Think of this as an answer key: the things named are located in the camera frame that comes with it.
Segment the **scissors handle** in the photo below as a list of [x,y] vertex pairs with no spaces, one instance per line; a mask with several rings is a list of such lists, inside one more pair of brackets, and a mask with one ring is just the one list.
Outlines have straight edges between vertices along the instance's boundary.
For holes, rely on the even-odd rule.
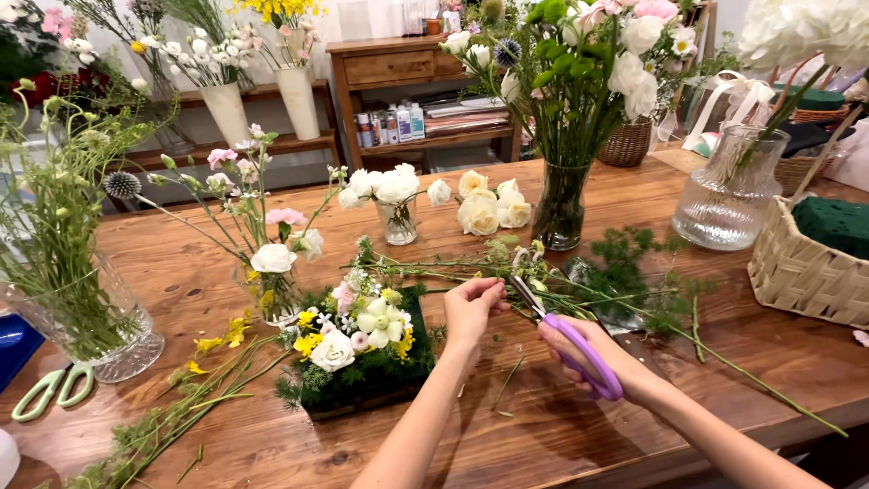
[[591,384],[592,392],[589,397],[592,399],[600,399],[602,397],[611,401],[621,399],[623,394],[621,390],[621,382],[619,382],[619,379],[615,376],[613,369],[609,368],[607,362],[605,362],[603,358],[600,357],[600,354],[591,346],[591,344],[588,343],[588,340],[583,338],[580,332],[576,331],[570,323],[558,319],[554,314],[547,314],[546,317],[543,318],[543,321],[573,342],[573,344],[582,351],[586,358],[588,358],[588,361],[603,378],[603,382],[600,382],[597,378],[588,373],[582,365],[578,364],[568,355],[562,355],[564,363],[571,369],[581,373],[583,379]]

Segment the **light green scissors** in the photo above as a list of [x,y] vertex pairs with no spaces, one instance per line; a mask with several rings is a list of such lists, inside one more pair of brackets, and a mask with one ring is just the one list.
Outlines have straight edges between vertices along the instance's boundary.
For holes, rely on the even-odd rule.
[[[55,370],[48,373],[45,377],[40,378],[39,382],[36,382],[36,385],[34,385],[29,392],[24,394],[24,397],[20,402],[18,402],[18,405],[16,405],[15,409],[12,411],[12,419],[19,423],[23,423],[24,421],[31,421],[42,416],[43,412],[45,412],[45,408],[48,407],[49,402],[51,402],[51,398],[54,397],[54,393],[57,391],[57,387],[60,385],[61,380],[63,380],[63,375],[67,371],[70,372],[70,375],[67,376],[66,382],[64,382],[63,387],[61,387],[60,395],[57,396],[57,405],[61,407],[70,407],[88,397],[90,389],[94,386],[94,367],[73,365],[71,368],[67,367],[61,370]],[[82,375],[85,376],[84,387],[82,387],[75,396],[69,397],[72,386],[76,384],[76,380]],[[39,399],[39,402],[33,406],[33,409],[25,413],[24,409],[42,390],[45,390],[45,392],[43,392],[43,396]]]

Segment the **wooden drawer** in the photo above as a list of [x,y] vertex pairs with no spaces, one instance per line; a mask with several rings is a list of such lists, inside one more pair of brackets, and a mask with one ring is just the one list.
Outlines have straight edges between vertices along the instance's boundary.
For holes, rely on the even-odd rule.
[[435,52],[408,51],[344,58],[347,83],[373,84],[435,75]]
[[437,67],[434,69],[434,72],[439,77],[463,73],[465,71],[465,67],[461,65],[461,61],[456,59],[453,55],[447,54],[442,50],[438,50],[436,53],[437,54],[434,55],[434,60],[437,61]]

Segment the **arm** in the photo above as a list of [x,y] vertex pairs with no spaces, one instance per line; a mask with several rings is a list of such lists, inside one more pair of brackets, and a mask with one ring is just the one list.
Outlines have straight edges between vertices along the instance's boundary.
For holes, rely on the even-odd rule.
[[444,295],[447,346],[414,402],[351,489],[422,485],[459,390],[480,357],[488,315],[510,308],[501,302],[506,296],[503,280],[496,278],[469,280]]
[[[564,316],[561,318],[574,325],[613,368],[624,388],[625,399],[664,419],[740,489],[830,489],[828,485],[716,418],[674,385],[651,373],[595,323]],[[562,355],[569,355],[588,372],[597,373],[582,352],[561,333],[545,323],[538,325],[538,332],[557,361],[561,361]],[[591,392],[591,385],[578,372],[566,366],[562,366],[562,369],[581,391]]]

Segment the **purple scissors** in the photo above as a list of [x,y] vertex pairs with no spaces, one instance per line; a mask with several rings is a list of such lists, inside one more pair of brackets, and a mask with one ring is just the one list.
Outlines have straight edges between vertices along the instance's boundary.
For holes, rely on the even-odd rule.
[[567,355],[562,355],[561,359],[564,360],[564,363],[571,369],[581,373],[582,378],[591,384],[592,392],[589,394],[589,397],[595,400],[604,398],[611,401],[617,401],[621,399],[621,382],[619,382],[619,379],[615,376],[613,369],[607,365],[607,362],[605,362],[603,358],[600,357],[600,354],[588,343],[588,340],[583,338],[582,335],[567,321],[558,319],[558,317],[552,313],[547,313],[543,308],[543,304],[534,296],[531,289],[528,288],[521,278],[516,277],[515,275],[510,275],[510,284],[513,286],[516,293],[519,294],[519,297],[525,301],[525,304],[529,309],[531,309],[534,315],[539,320],[552,326],[554,329],[566,336],[567,339],[572,341],[574,345],[585,354],[588,361],[591,362],[594,368],[600,373],[600,376],[603,377],[603,382],[600,382],[597,378],[589,374],[582,365],[576,363],[576,361]]

